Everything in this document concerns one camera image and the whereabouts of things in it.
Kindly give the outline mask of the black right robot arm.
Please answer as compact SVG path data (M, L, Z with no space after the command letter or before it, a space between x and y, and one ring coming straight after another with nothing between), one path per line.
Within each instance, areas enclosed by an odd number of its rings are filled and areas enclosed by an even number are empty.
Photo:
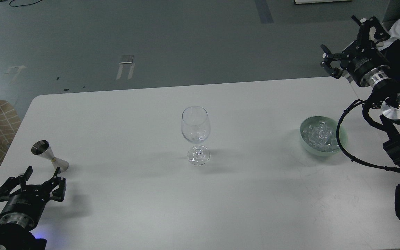
M371 87L372 92L366 100L355 100L338 120L335 137L340 150L352 161L363 166L400 173L400 81L396 79L397 71L391 68L391 63L377 49L380 42L390 38L376 17L360 20L355 16L351 19L358 25L357 38L341 53L332 53L325 45L320 66L329 76L354 81L359 87ZM340 129L344 118L357 106L362 106L362 117L373 128L385 132L388 141L383 149L395 167L378 166L360 160L350 154L340 141Z

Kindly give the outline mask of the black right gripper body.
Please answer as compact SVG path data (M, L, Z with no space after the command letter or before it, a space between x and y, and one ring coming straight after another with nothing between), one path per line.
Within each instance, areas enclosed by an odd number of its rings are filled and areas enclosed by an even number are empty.
M348 62L344 62L344 77L359 87L375 87L381 81L389 80L389 62L378 51L373 41L363 45L352 42L344 49Z

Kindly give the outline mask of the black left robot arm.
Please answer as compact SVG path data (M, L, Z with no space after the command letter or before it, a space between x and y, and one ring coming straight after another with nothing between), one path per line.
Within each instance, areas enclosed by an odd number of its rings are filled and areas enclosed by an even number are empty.
M0 250L44 250L47 241L32 234L46 204L65 199L66 179L56 168L53 176L42 184L27 184L32 167L18 177L9 177L0 187Z

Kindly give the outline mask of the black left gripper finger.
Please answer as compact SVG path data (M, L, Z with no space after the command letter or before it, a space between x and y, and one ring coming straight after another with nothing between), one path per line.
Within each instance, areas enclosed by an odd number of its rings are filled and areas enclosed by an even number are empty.
M18 177L9 177L0 187L0 202L8 201L11 192L14 188L18 185L23 188L26 186L27 180L29 180L30 176L32 175L33 169L32 166L28 166L26 171L19 175Z
M53 176L43 184L35 187L35 196L40 200L62 202L65 199L66 179L60 177L61 168L57 167Z

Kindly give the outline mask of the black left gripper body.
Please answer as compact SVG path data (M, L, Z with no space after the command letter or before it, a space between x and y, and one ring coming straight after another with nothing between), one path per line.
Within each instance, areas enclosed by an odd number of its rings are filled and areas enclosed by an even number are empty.
M27 185L13 193L0 187L0 202L6 201L0 213L0 226L17 224L27 231L38 226L39 220L50 200L52 188L43 185Z

